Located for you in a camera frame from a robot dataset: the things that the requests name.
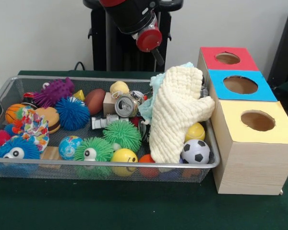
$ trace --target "brown football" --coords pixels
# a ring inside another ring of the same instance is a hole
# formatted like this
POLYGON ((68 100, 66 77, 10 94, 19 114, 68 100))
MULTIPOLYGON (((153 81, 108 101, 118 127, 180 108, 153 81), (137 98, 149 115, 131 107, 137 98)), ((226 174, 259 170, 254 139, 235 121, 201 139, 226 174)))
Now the brown football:
POLYGON ((95 89, 85 97, 85 104, 91 115, 98 114, 103 108, 106 92, 103 89, 95 89))

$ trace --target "white wall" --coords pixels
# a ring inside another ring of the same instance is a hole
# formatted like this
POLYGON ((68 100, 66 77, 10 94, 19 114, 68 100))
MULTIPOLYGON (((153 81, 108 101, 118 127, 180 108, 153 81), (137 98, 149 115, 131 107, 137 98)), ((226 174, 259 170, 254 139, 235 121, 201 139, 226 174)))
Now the white wall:
MULTIPOLYGON (((244 46, 267 76, 288 0, 185 0, 172 14, 167 68, 197 62, 200 46, 244 46)), ((0 0, 0 86, 19 70, 93 68, 82 0, 0 0)))

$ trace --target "white knit cloth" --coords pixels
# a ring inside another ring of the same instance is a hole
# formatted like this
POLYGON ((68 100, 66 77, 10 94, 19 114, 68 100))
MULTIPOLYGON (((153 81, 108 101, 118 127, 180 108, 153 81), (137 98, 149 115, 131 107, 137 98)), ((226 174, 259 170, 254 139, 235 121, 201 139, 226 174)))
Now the white knit cloth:
POLYGON ((203 73, 197 68, 172 67, 156 96, 149 146, 156 163, 179 163, 187 130, 210 118, 215 108, 208 96, 200 98, 203 73))

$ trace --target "metal mesh basket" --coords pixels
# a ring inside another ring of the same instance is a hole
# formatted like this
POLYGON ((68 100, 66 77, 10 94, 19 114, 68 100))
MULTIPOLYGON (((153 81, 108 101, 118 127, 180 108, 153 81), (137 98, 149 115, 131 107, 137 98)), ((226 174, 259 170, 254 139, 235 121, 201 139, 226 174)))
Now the metal mesh basket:
MULTIPOLYGON (((10 78, 0 89, 0 129, 7 123, 4 118, 6 109, 22 100, 25 92, 39 91, 44 82, 61 77, 28 77, 10 78)), ((102 88, 108 91, 111 84, 118 79, 71 78, 75 91, 83 90, 84 94, 102 88)), ((130 90, 150 91, 148 80, 122 80, 130 90)), ((216 139, 210 121, 203 123, 206 129, 205 142, 210 146, 209 163, 197 164, 151 164, 121 163, 96 161, 55 161, 55 160, 24 160, 0 158, 0 177, 44 178, 44 179, 92 179, 92 180, 129 180, 129 181, 173 181, 200 183, 211 168, 219 164, 220 157, 216 139)), ((50 135, 49 146, 58 146, 60 141, 70 135, 81 138, 102 137, 101 129, 91 129, 88 123, 85 128, 77 131, 60 129, 50 135)), ((138 158, 150 153, 149 145, 144 143, 136 153, 138 158)))

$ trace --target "green tablecloth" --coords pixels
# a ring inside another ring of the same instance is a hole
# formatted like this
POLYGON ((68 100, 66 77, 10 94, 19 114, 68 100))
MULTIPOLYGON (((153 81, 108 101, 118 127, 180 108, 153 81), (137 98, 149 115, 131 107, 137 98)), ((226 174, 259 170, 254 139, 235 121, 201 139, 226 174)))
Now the green tablecloth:
MULTIPOLYGON (((152 75, 92 71, 20 74, 152 75)), ((0 179, 0 229, 288 230, 288 180, 283 190, 283 196, 218 195, 211 172, 201 184, 0 179)))

